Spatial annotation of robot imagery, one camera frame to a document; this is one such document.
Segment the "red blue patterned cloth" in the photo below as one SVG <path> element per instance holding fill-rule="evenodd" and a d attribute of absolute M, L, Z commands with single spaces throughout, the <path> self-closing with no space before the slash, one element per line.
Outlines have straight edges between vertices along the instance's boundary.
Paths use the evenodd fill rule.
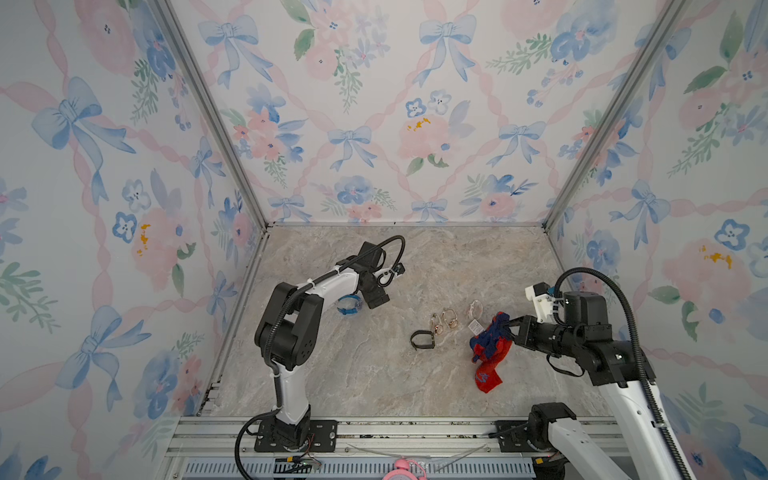
<path fill-rule="evenodd" d="M 498 312 L 490 325 L 470 340 L 472 362 L 478 364 L 474 380 L 483 393 L 489 393 L 503 383 L 496 369 L 514 344 L 511 327 L 510 316 Z"/>

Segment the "pink white watch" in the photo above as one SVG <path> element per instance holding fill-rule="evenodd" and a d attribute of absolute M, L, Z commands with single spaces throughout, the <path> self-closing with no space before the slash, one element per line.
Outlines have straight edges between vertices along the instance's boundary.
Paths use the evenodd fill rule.
<path fill-rule="evenodd" d="M 484 308 L 480 300 L 473 300 L 467 309 L 467 316 L 469 318 L 468 328 L 474 336 L 479 335 L 485 330 L 485 327 L 480 322 L 483 311 Z"/>

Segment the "black watch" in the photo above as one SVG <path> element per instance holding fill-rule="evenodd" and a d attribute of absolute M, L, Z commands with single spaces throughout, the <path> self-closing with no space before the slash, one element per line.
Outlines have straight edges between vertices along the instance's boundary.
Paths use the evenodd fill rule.
<path fill-rule="evenodd" d="M 415 330 L 409 338 L 415 350 L 433 350 L 436 347 L 435 333 L 431 330 Z"/>

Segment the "gold bracelet watch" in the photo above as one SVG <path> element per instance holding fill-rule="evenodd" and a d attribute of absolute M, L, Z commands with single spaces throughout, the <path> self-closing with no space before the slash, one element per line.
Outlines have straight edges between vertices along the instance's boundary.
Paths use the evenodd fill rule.
<path fill-rule="evenodd" d="M 450 329 L 456 330 L 459 328 L 458 315 L 454 309 L 447 308 L 442 311 L 442 322 Z"/>

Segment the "small gold watch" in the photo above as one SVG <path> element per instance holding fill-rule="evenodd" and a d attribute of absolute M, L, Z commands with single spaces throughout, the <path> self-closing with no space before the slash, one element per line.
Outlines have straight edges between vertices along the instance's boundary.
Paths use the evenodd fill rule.
<path fill-rule="evenodd" d="M 445 333 L 445 324 L 442 321 L 440 315 L 433 313 L 430 317 L 430 330 L 436 336 L 441 336 Z"/>

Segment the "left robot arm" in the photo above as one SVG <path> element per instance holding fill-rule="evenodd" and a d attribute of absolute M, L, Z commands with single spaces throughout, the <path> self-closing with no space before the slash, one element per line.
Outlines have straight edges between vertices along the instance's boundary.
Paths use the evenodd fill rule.
<path fill-rule="evenodd" d="M 384 242 L 366 242 L 356 255 L 330 271 L 299 285 L 282 282 L 269 299 L 254 343 L 270 369 L 276 406 L 273 428 L 294 441 L 304 437 L 311 421 L 304 365 L 314 352 L 324 312 L 345 297 L 359 296 L 370 309 L 389 301 L 386 288 L 404 272 L 403 253 L 386 263 Z"/>

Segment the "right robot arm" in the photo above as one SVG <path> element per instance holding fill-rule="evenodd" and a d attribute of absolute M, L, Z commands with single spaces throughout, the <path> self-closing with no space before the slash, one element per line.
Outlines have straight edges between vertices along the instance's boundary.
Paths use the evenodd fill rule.
<path fill-rule="evenodd" d="M 614 339 L 605 299 L 557 293 L 545 283 L 527 287 L 526 297 L 535 312 L 515 320 L 515 345 L 575 361 L 609 406 L 640 478 L 693 478 L 662 409 L 653 369 L 635 341 Z M 526 424 L 500 434 L 499 442 L 542 452 L 544 463 L 568 462 L 585 479 L 628 476 L 562 402 L 532 406 Z"/>

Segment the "pink round object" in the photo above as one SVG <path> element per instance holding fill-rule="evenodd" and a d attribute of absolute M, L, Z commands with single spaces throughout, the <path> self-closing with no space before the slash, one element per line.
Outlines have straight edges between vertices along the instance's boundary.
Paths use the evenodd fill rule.
<path fill-rule="evenodd" d="M 423 465 L 410 459 L 397 459 L 393 468 L 387 472 L 383 480 L 427 480 L 427 472 Z"/>

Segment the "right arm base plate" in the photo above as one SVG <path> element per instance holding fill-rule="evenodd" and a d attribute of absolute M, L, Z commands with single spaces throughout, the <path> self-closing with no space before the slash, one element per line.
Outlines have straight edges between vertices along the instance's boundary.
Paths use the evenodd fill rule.
<path fill-rule="evenodd" d="M 551 443 L 553 435 L 550 428 L 565 418 L 530 417 L 526 421 L 497 421 L 496 430 L 489 434 L 498 441 L 500 450 L 505 453 L 527 452 L 549 454 L 557 449 Z"/>

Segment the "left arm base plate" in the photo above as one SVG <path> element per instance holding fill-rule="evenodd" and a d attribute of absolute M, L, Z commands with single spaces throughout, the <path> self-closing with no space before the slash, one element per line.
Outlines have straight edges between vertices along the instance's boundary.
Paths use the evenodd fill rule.
<path fill-rule="evenodd" d="M 333 453 L 336 449 L 338 422 L 302 420 L 288 424 L 267 420 L 259 425 L 253 450 L 259 453 Z"/>

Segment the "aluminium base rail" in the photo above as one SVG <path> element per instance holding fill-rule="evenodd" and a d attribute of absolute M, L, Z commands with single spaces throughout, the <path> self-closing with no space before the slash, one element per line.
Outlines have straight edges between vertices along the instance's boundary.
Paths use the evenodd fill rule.
<path fill-rule="evenodd" d="M 338 417 L 336 456 L 364 454 L 449 457 L 475 455 L 546 455 L 524 440 L 492 438 L 496 417 Z M 186 417 L 179 421 L 164 458 L 213 457 L 231 460 L 244 417 Z"/>

